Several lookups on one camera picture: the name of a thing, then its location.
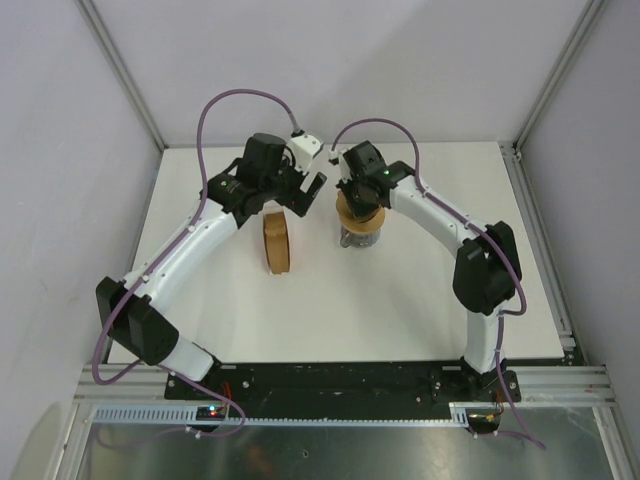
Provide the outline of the wooden dripper ring holder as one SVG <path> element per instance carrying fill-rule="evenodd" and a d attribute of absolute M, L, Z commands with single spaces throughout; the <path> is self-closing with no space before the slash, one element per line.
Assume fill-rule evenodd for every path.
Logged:
<path fill-rule="evenodd" d="M 381 229 L 385 221 L 385 210 L 378 208 L 371 215 L 355 216 L 349 209 L 340 210 L 338 216 L 342 226 L 356 235 L 369 235 Z"/>

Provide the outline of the single brown coffee filter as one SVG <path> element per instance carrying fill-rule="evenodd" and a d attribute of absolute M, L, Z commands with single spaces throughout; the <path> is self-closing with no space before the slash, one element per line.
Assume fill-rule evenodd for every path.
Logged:
<path fill-rule="evenodd" d="M 344 194 L 339 191 L 336 198 L 336 210 L 341 217 L 351 217 L 352 212 Z"/>

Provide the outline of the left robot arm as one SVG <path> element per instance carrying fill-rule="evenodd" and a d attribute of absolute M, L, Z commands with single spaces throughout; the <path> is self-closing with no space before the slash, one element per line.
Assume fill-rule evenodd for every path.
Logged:
<path fill-rule="evenodd" d="M 214 397 L 221 376 L 217 360 L 182 336 L 167 319 L 173 297 L 195 269 L 247 220 L 274 201 L 296 215 L 306 215 L 326 181 L 315 175 L 301 188 L 323 143 L 309 133 L 290 140 L 256 133 L 243 154 L 207 179 L 196 209 L 148 261 L 122 280 L 104 278 L 96 288 L 99 314 L 107 336 L 150 366 L 186 377 L 197 398 Z"/>

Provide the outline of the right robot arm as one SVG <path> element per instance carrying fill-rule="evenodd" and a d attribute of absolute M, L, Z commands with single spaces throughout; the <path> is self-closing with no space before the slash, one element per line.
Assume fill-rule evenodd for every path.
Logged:
<path fill-rule="evenodd" d="M 369 141 L 340 152 L 329 162 L 340 168 L 337 187 L 354 217 L 386 208 L 412 220 L 454 258 L 452 289 L 467 311 L 462 357 L 463 393 L 484 401 L 497 389 L 502 334 L 500 317 L 522 293 L 522 271 L 512 228 L 503 221 L 477 224 L 427 187 L 418 170 L 402 161 L 388 164 Z"/>

